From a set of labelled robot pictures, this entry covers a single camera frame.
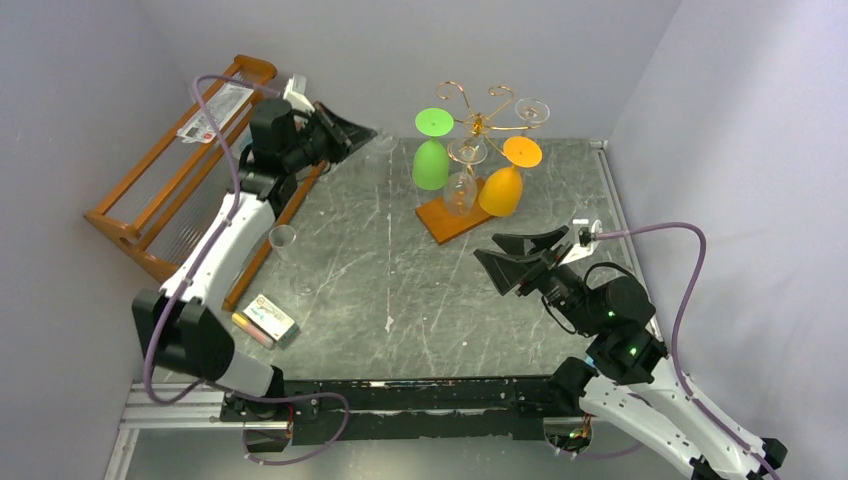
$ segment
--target black cable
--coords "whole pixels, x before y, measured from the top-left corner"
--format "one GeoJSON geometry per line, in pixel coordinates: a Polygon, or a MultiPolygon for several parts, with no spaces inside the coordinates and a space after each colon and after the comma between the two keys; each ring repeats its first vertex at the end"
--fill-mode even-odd
{"type": "Polygon", "coordinates": [[[557,325],[559,325],[559,328],[563,329],[563,331],[565,331],[565,333],[567,333],[569,335],[576,335],[577,330],[569,330],[569,329],[565,328],[565,325],[563,325],[562,322],[560,322],[559,319],[556,318],[556,316],[554,316],[554,312],[551,311],[551,307],[548,306],[548,302],[545,301],[545,297],[542,296],[540,298],[542,299],[542,306],[545,307],[545,311],[548,312],[548,315],[550,315],[551,318],[553,318],[555,322],[557,322],[557,325]]]}
{"type": "Polygon", "coordinates": [[[633,275],[632,273],[628,272],[627,270],[625,270],[625,269],[624,269],[624,267],[622,267],[621,265],[619,265],[619,264],[617,264],[617,263],[612,263],[612,262],[599,262],[599,263],[596,263],[596,264],[592,265],[591,267],[589,267],[589,269],[588,269],[588,270],[586,270],[586,273],[584,273],[584,274],[583,274],[583,283],[585,283],[586,285],[588,285],[589,274],[590,274],[590,273],[592,273],[592,270],[594,270],[594,269],[596,269],[596,268],[599,268],[599,267],[611,268],[611,269],[613,269],[613,270],[617,270],[617,271],[619,271],[619,272],[621,272],[621,273],[623,273],[623,274],[627,275],[627,276],[628,276],[628,277],[630,277],[630,278],[636,279],[636,276],[635,276],[635,275],[633,275]]]}

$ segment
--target wooden frame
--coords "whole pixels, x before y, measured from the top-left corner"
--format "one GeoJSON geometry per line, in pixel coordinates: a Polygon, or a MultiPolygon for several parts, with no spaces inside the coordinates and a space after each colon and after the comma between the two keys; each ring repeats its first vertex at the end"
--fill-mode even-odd
{"type": "MultiPolygon", "coordinates": [[[[229,66],[223,75],[237,76],[240,75],[243,79],[258,83],[261,85],[267,84],[272,78],[277,76],[277,69],[269,62],[257,58],[248,57],[245,55],[237,55],[233,59],[232,65],[229,66]]],[[[209,100],[212,96],[224,85],[222,80],[215,81],[203,94],[204,100],[209,100]]],[[[251,113],[256,104],[263,98],[259,92],[254,92],[245,102],[235,115],[232,116],[221,130],[226,132],[230,127],[233,127],[227,136],[227,142],[232,144],[247,127],[251,113]]],[[[147,249],[162,232],[162,229],[179,211],[180,207],[189,199],[191,194],[201,185],[203,180],[212,171],[218,161],[221,160],[224,152],[219,147],[215,148],[214,152],[211,149],[215,146],[215,142],[207,144],[197,144],[192,154],[186,159],[177,172],[167,181],[156,193],[153,198],[144,206],[142,212],[131,221],[125,223],[116,218],[109,216],[109,211],[118,203],[118,201],[130,190],[130,188],[148,171],[151,165],[162,155],[162,153],[174,142],[177,138],[177,131],[188,122],[189,119],[197,112],[198,106],[192,105],[182,117],[180,117],[174,125],[159,139],[158,142],[147,152],[144,157],[124,176],[118,185],[112,189],[109,194],[92,210],[85,213],[85,218],[95,228],[100,230],[109,240],[112,241],[118,248],[126,253],[138,265],[140,265],[147,273],[149,273],[158,282],[164,282],[170,278],[179,268],[179,265],[170,263],[164,259],[157,258],[150,254],[147,249]]],[[[309,178],[304,181],[298,188],[292,200],[287,205],[279,221],[288,222],[297,211],[300,203],[303,202],[306,193],[312,188],[315,183],[315,178],[309,178]]],[[[256,258],[252,259],[250,265],[239,279],[234,291],[239,293],[234,296],[232,293],[227,297],[227,305],[231,305],[230,309],[238,302],[238,298],[244,293],[244,290],[250,284],[250,281],[256,275],[265,257],[268,255],[267,242],[260,249],[256,258]]]]}

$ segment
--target marble tabletop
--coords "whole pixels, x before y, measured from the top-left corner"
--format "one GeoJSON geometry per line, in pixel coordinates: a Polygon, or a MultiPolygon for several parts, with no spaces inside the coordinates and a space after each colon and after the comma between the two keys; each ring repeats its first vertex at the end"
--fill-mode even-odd
{"type": "MultiPolygon", "coordinates": [[[[584,356],[587,339],[560,330],[538,294],[498,295],[473,252],[496,249],[494,233],[553,230],[585,209],[613,229],[614,200],[589,143],[539,140],[544,160],[523,171],[515,214],[442,246],[415,215],[417,206],[441,194],[412,183],[420,143],[401,141],[382,184],[353,181],[355,162],[318,180],[292,221],[315,291],[292,293],[289,266],[272,254],[238,305],[264,294],[300,331],[283,348],[266,350],[230,324],[239,349],[280,367],[287,379],[547,375],[566,357],[584,356]]],[[[506,165],[490,155],[477,171],[486,176],[506,165]]],[[[599,261],[633,268],[624,242],[605,242],[573,267],[582,273],[599,261]]],[[[603,270],[590,283],[615,274],[603,270]]]]}

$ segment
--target yellow wine glass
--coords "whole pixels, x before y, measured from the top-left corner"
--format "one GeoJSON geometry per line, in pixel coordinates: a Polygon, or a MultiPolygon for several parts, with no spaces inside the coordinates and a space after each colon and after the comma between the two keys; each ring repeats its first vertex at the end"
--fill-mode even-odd
{"type": "Polygon", "coordinates": [[[533,168],[542,161],[542,149],[527,137],[510,137],[504,142],[503,154],[512,163],[486,181],[480,192],[480,207],[489,215],[512,215],[521,200],[524,181],[521,168],[533,168]]]}

